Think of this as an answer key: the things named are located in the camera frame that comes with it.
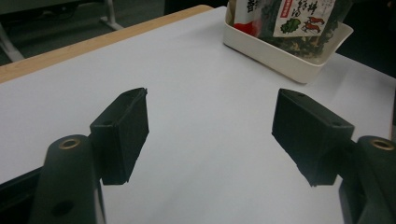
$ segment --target white plastic container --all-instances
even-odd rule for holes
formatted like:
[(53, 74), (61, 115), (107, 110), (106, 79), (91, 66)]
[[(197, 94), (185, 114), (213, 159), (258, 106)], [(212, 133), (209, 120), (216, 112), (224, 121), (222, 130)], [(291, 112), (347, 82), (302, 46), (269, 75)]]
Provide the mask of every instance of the white plastic container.
[(335, 51), (353, 33), (352, 28), (339, 23), (338, 28), (333, 33), (333, 37), (325, 44), (320, 57), (301, 59), (233, 28), (227, 23), (227, 21), (231, 20), (229, 10), (227, 10), (225, 18), (223, 43), (300, 83), (312, 81)]

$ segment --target floor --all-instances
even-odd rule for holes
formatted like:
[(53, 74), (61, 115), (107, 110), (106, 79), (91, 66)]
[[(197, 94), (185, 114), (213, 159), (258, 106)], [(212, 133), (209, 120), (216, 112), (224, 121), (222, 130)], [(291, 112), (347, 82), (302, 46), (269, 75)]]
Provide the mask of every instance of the floor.
[[(128, 27), (161, 17), (164, 0), (114, 0), (114, 7), (117, 22)], [(22, 55), (32, 57), (110, 33), (112, 30), (99, 22), (104, 15), (103, 4), (89, 3), (80, 5), (74, 13), (46, 14), (32, 21), (13, 22), (7, 27), (7, 33)], [(355, 32), (337, 52), (396, 77), (396, 34), (387, 29), (389, 16), (389, 10), (379, 1), (355, 4), (345, 19)], [(9, 58), (0, 50), (0, 65), (7, 63)]]

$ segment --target white table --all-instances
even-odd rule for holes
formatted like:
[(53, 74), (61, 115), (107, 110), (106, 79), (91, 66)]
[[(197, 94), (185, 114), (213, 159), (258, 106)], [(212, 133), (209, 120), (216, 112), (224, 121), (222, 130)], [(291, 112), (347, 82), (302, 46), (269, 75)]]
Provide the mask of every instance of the white table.
[(342, 223), (334, 186), (310, 188), (271, 135), (279, 88), (363, 135), (390, 135), (396, 80), (334, 55), (301, 85), (222, 44), (225, 7), (0, 84), (0, 183), (122, 92), (148, 88), (150, 134), (129, 184), (104, 187), (107, 223)]

